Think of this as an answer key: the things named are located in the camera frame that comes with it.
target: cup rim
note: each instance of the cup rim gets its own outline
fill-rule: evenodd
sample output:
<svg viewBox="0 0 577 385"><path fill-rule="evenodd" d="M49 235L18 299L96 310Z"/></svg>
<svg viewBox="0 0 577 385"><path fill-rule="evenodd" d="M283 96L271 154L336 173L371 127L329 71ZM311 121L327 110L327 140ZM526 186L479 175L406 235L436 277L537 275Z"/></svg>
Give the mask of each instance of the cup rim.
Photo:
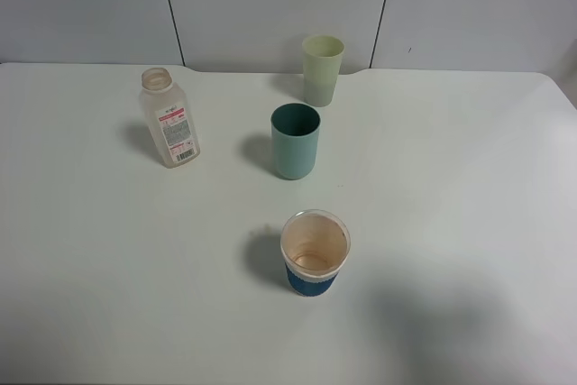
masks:
<svg viewBox="0 0 577 385"><path fill-rule="evenodd" d="M320 215L320 216L323 216L325 218L328 218L328 219L334 221L335 223L338 224L339 228L343 231L344 239L346 240L346 253L344 254L344 257L341 260L341 262L338 265L335 265L332 268L329 268L323 274L315 275L315 274L308 273L307 271L310 269L305 268L305 267L299 265L298 263L296 263L295 261L293 261L292 259L290 259L290 257L288 257L288 255L285 253L284 248L282 247L283 235L285 234L287 228L292 223L294 223L296 220L298 220L300 217L302 217L304 215ZM322 279L322 278L326 278L327 276L329 276L331 274L336 274L343 267L344 263L346 262L346 259L349 257L349 252L351 251L351 235L349 234L349 230L346 228L346 225L344 225L344 223L336 215L331 214L330 212L324 211L322 209L307 209L307 210L300 211L300 212L297 212L296 214L294 214L291 218L288 219L288 221L282 227L282 232L280 234L280 251L282 252L282 257L285 259L285 262L289 263L291 268L293 268L294 270L298 270L299 273L301 273L303 276L308 277L310 279L314 279L314 280Z"/></svg>
<svg viewBox="0 0 577 385"><path fill-rule="evenodd" d="M317 55L315 55L315 54L313 54L307 50L307 44L316 38L329 38L333 41L337 41L339 44L341 44L341 49L339 50L338 53L336 53L332 56L317 56ZM331 59L331 58L336 58L337 56L340 56L344 53L344 42L342 42L340 39L338 39L336 36L333 36L333 35L316 34L316 35L307 36L303 40L302 49L308 56L313 56L314 58L319 58L319 59Z"/></svg>
<svg viewBox="0 0 577 385"><path fill-rule="evenodd" d="M317 123L316 123L316 128L311 131L310 133L307 134L303 134L303 135L290 135L290 134L286 134L284 132L282 132L279 128L277 128L277 126L274 124L273 122L273 117L274 115L283 107L286 107L287 105L302 105L307 109L312 110L313 112L315 112L316 114L316 119L317 119ZM274 109L274 111L272 112L272 115L270 115L270 124L272 125L272 127L275 129L275 131L281 135L284 135L285 137L293 137L293 138L301 138L301 137L308 137L309 135L312 135L314 133L316 133L319 128L321 127L321 115L317 112L317 110L315 110L314 107L311 107L310 105L307 104L303 104L303 103L287 103L287 104L283 104L283 105L279 105L277 108Z"/></svg>

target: pale green cup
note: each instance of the pale green cup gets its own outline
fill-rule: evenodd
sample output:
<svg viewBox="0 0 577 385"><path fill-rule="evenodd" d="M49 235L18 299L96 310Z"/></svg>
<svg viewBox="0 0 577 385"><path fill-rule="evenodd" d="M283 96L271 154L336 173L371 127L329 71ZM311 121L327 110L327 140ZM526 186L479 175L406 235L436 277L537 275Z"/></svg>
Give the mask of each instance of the pale green cup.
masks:
<svg viewBox="0 0 577 385"><path fill-rule="evenodd" d="M315 35L303 41L304 93L310 105L331 104L343 52L343 42L334 36Z"/></svg>

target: barcode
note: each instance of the barcode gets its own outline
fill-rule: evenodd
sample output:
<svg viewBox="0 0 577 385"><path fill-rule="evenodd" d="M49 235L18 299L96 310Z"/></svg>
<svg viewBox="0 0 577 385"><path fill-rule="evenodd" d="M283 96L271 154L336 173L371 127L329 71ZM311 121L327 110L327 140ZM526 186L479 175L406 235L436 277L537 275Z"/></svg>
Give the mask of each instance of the barcode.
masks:
<svg viewBox="0 0 577 385"><path fill-rule="evenodd" d="M192 152L193 152L192 149L190 149L186 152L182 152L180 155L177 155L177 161L182 161L182 160L185 160L186 158L192 157Z"/></svg>
<svg viewBox="0 0 577 385"><path fill-rule="evenodd" d="M188 128L187 121L182 121L172 126L165 126L162 128L162 132L164 133L166 143L168 143L169 146L184 142L188 137L190 137L190 128Z"/></svg>

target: bottle opening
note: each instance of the bottle opening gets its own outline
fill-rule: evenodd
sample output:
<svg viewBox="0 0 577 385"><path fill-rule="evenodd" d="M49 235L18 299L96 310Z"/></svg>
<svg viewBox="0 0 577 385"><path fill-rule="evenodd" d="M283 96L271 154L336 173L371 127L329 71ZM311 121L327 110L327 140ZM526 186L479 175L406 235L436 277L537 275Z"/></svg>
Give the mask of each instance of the bottle opening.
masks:
<svg viewBox="0 0 577 385"><path fill-rule="evenodd" d="M172 85L172 77L165 68L150 68L142 73L142 87L158 92Z"/></svg>

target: blue cup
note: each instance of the blue cup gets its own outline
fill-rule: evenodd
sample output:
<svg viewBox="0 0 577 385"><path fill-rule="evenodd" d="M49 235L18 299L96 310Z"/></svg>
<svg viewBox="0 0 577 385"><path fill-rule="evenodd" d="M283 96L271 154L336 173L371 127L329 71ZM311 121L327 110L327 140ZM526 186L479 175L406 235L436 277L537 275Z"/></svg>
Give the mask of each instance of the blue cup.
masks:
<svg viewBox="0 0 577 385"><path fill-rule="evenodd" d="M321 116L311 106L286 104L270 117L274 166L285 179L304 178L315 167Z"/></svg>
<svg viewBox="0 0 577 385"><path fill-rule="evenodd" d="M331 287L350 249L346 226L326 211L299 212L287 221L280 237L288 282L305 297L316 297Z"/></svg>

